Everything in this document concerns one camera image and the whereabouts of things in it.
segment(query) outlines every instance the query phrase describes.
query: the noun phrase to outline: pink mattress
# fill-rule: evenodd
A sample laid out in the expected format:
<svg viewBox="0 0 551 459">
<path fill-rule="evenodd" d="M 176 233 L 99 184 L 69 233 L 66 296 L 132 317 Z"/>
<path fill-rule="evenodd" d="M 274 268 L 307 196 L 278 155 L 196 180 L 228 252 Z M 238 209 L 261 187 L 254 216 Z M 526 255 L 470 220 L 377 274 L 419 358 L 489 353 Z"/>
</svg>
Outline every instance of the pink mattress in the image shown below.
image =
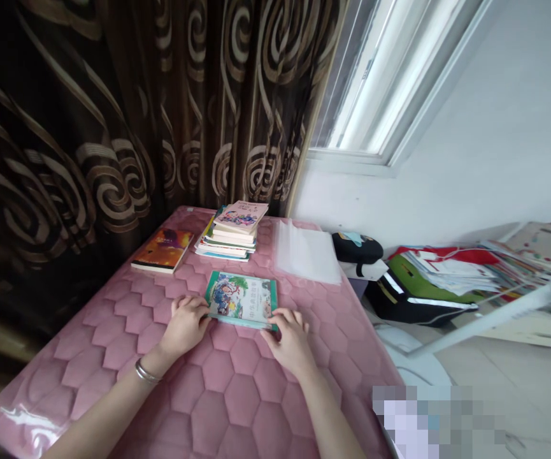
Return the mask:
<svg viewBox="0 0 551 459">
<path fill-rule="evenodd" d="M 165 223 L 199 234 L 213 211 L 180 207 Z M 311 323 L 310 344 L 368 457 L 390 457 L 371 408 L 373 385 L 402 380 L 352 287 L 273 271 L 273 224 L 259 226 L 249 263 L 189 249 L 172 277 L 149 277 L 125 263 L 0 394 L 0 445 L 37 458 L 162 336 L 171 299 L 203 295 L 212 270 L 277 280 L 278 304 Z M 315 225 L 299 223 L 304 228 Z M 112 457 L 318 457 L 307 406 L 294 376 L 260 334 L 215 323 L 175 363 L 121 438 Z"/>
</svg>

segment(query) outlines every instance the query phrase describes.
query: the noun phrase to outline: fingers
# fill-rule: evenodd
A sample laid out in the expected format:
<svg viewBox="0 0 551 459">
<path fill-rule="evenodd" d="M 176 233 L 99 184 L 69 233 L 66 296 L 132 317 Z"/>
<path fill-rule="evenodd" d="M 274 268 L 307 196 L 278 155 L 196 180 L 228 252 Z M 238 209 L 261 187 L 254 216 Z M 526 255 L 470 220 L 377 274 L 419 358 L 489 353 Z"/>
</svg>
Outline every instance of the fingers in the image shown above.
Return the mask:
<svg viewBox="0 0 551 459">
<path fill-rule="evenodd" d="M 285 317 L 281 315 L 275 315 L 273 317 L 269 317 L 267 319 L 267 322 L 270 324 L 277 325 L 280 330 L 287 330 L 290 327 L 290 323 L 286 320 Z"/>
<path fill-rule="evenodd" d="M 199 307 L 199 306 L 207 307 L 207 301 L 205 301 L 205 298 L 203 298 L 202 296 L 191 296 L 189 298 L 190 298 L 190 301 L 188 302 L 189 307 Z"/>
<path fill-rule="evenodd" d="M 180 307 L 180 302 L 186 298 L 186 295 L 178 296 L 171 301 L 171 311 L 175 312 Z"/>
<path fill-rule="evenodd" d="M 293 311 L 288 308 L 277 308 L 273 311 L 273 315 L 283 316 L 289 323 L 297 323 L 301 328 L 304 326 L 303 315 L 298 311 Z"/>
<path fill-rule="evenodd" d="M 171 303 L 171 310 L 175 311 L 176 309 L 186 306 L 191 299 L 192 297 L 188 295 L 178 296 L 175 300 L 173 300 L 173 303 Z"/>
<path fill-rule="evenodd" d="M 192 313 L 197 317 L 197 319 L 201 319 L 205 314 L 207 314 L 210 311 L 210 309 L 207 306 L 199 306 L 192 310 Z"/>
<path fill-rule="evenodd" d="M 292 313 L 294 315 L 294 318 L 296 319 L 296 321 L 298 322 L 298 324 L 302 328 L 303 327 L 303 315 L 298 311 L 292 311 Z"/>
<path fill-rule="evenodd" d="M 269 346 L 271 352 L 275 350 L 277 346 L 279 346 L 278 342 L 275 340 L 272 334 L 270 334 L 267 330 L 261 330 L 261 335 L 264 338 L 264 340 L 267 342 L 267 346 Z"/>
<path fill-rule="evenodd" d="M 201 321 L 199 322 L 199 331 L 201 332 L 201 335 L 205 334 L 205 330 L 207 330 L 207 326 L 210 324 L 210 322 L 211 317 L 204 317 L 203 319 L 201 319 Z"/>
</svg>

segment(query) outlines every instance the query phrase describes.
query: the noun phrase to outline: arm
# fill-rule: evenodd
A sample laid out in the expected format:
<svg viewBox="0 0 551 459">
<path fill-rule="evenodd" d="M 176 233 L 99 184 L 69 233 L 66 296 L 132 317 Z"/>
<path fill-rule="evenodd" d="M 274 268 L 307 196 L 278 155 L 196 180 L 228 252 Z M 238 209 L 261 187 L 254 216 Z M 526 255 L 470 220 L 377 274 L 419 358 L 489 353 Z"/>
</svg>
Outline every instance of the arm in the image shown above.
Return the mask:
<svg viewBox="0 0 551 459">
<path fill-rule="evenodd" d="M 163 377 L 172 364 L 203 338 L 210 318 L 205 299 L 181 296 L 171 304 L 171 321 L 161 341 L 141 359 L 151 375 Z M 105 458 L 156 387 L 129 371 L 43 455 L 44 459 Z"/>
<path fill-rule="evenodd" d="M 274 310 L 269 322 L 280 328 L 281 341 L 277 342 L 266 330 L 261 334 L 277 361 L 299 380 L 320 456 L 323 459 L 364 458 L 358 440 L 315 364 L 307 343 L 309 324 L 303 321 L 300 312 L 285 308 Z"/>
</svg>

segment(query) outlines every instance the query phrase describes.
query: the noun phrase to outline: silver bangle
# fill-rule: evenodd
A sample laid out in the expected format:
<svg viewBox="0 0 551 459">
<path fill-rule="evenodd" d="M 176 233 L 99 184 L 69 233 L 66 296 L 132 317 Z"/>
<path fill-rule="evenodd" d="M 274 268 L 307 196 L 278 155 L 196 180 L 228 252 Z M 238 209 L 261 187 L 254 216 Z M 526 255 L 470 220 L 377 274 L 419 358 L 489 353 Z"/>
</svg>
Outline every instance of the silver bangle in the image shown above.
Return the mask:
<svg viewBox="0 0 551 459">
<path fill-rule="evenodd" d="M 141 366 L 141 357 L 137 359 L 137 362 L 135 362 L 135 371 L 137 376 L 150 384 L 158 384 L 162 381 L 162 378 L 151 375 Z"/>
</svg>

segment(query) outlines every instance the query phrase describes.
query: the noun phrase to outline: human hand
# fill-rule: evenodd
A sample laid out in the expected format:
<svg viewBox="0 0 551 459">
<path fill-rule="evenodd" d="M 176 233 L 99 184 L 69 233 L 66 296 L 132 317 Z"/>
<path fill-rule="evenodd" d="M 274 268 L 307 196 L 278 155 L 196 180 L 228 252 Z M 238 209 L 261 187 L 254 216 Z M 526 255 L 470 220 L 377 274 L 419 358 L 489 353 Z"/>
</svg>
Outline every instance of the human hand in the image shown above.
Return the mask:
<svg viewBox="0 0 551 459">
<path fill-rule="evenodd" d="M 211 321 L 205 317 L 210 309 L 201 296 L 179 296 L 171 302 L 171 320 L 159 346 L 172 360 L 195 347 Z"/>
<path fill-rule="evenodd" d="M 301 313 L 277 308 L 273 311 L 273 317 L 269 318 L 269 323 L 279 327 L 281 341 L 277 342 L 267 330 L 261 330 L 261 335 L 280 365 L 287 368 L 299 381 L 315 373 L 317 366 L 307 342 L 309 324 L 303 320 Z"/>
</svg>

